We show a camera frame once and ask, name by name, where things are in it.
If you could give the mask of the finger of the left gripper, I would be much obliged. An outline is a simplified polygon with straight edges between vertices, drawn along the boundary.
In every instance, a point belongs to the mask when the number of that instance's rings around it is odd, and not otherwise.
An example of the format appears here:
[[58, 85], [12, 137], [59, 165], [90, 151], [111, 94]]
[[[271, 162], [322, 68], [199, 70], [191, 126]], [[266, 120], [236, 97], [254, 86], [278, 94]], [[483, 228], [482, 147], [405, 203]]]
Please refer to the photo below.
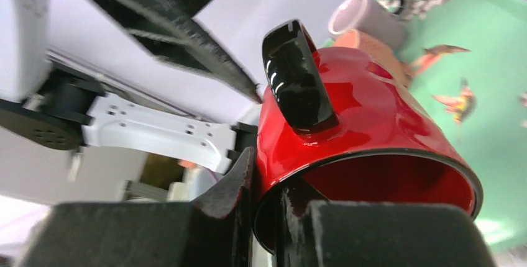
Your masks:
[[216, 79], [260, 104], [257, 84], [233, 56], [194, 20], [212, 0], [92, 0], [154, 58]]

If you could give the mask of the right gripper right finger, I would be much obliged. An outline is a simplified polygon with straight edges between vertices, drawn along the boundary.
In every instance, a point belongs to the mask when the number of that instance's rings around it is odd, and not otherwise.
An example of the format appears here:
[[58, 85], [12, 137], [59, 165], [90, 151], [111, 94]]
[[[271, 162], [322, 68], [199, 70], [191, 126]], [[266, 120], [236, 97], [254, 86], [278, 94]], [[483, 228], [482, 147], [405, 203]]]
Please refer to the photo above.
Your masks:
[[330, 201], [300, 178], [275, 201], [275, 257], [278, 266], [495, 265], [456, 207]]

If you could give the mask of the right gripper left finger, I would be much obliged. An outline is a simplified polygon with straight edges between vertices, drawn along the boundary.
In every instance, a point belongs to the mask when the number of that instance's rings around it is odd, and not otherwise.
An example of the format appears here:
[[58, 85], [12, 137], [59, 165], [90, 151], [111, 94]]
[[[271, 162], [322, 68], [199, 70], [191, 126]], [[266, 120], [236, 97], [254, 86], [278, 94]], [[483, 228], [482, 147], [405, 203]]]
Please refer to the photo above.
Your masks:
[[66, 203], [52, 208], [19, 266], [249, 266], [255, 150], [190, 202]]

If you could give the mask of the red mug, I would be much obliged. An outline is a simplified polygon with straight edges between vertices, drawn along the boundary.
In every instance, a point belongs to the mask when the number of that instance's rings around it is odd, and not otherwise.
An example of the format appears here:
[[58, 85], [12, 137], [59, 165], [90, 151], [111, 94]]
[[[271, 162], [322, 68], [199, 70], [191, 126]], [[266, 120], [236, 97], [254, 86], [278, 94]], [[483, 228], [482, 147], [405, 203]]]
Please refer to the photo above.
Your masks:
[[262, 42], [253, 230], [275, 250], [273, 201], [303, 179], [332, 201], [437, 203], [476, 218], [481, 182], [419, 102], [365, 52], [316, 48], [297, 19]]

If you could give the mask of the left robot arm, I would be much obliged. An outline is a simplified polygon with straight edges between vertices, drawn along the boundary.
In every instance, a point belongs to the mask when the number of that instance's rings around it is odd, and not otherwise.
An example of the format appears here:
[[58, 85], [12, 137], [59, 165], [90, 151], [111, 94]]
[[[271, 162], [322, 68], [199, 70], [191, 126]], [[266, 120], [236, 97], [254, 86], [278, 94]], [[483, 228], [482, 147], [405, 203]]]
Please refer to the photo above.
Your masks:
[[[92, 0], [158, 61], [216, 78], [256, 103], [257, 85], [194, 20], [211, 0]], [[1, 126], [71, 152], [122, 147], [191, 161], [218, 173], [253, 165], [257, 128], [171, 114], [107, 92], [103, 79], [49, 58], [48, 0], [1, 0]]]

